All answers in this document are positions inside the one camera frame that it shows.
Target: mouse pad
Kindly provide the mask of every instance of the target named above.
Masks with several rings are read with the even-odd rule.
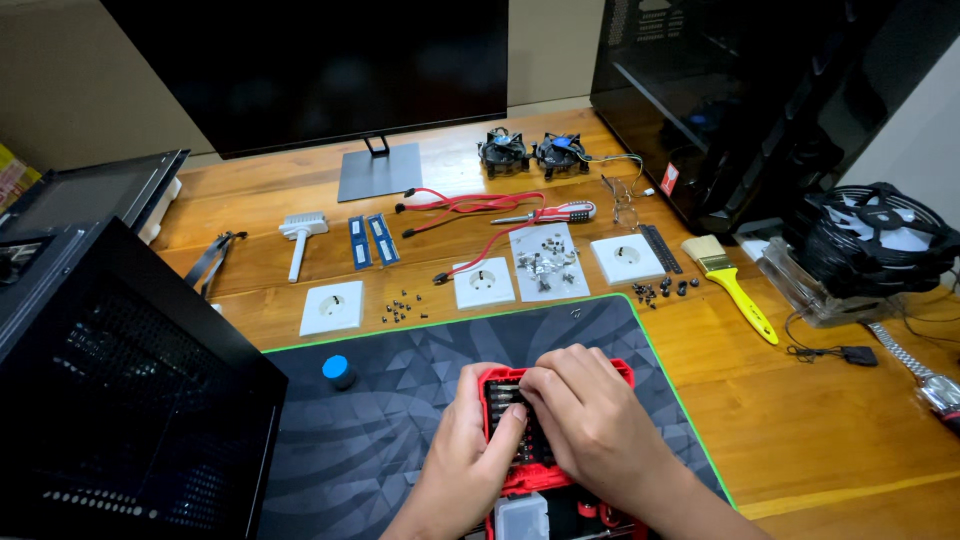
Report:
[[[576,308],[579,318],[570,314]],[[732,504],[631,300],[611,294],[265,352],[290,385],[257,537],[377,538],[417,480],[460,368],[480,361],[530,367],[574,343],[634,369],[636,396],[670,449]],[[343,392],[321,372],[334,355],[357,374]]]

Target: red sticker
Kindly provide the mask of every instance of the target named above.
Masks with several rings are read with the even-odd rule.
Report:
[[[673,163],[667,163],[666,172],[663,173],[663,181],[660,182],[660,189],[666,193],[667,197],[673,193],[673,184],[677,182],[678,176],[680,176],[680,172],[677,171],[677,167],[673,166]]]

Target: eyeglasses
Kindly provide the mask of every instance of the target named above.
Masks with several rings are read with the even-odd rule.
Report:
[[[635,231],[640,226],[640,218],[631,204],[633,197],[630,196],[630,190],[617,178],[600,175],[600,182],[613,195],[613,223]]]

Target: person's left hand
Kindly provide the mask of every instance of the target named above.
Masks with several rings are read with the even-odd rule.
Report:
[[[491,511],[527,424],[526,408],[510,405],[487,444],[477,379],[497,367],[507,366],[483,362],[460,371],[457,396],[444,410],[417,483],[381,540],[459,538]]]

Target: yellow brush handle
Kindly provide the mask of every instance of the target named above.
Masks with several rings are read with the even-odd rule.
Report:
[[[736,306],[740,308],[740,312],[743,313],[744,317],[747,317],[747,320],[750,321],[754,330],[758,331],[764,339],[774,345],[780,343],[780,340],[777,338],[777,333],[773,327],[770,326],[767,318],[763,316],[763,312],[760,311],[760,308],[754,304],[754,301],[747,296],[747,293],[743,292],[743,289],[740,288],[740,283],[736,282],[736,268],[724,268],[723,270],[707,272],[707,279],[712,282],[718,282],[723,288],[727,289]]]

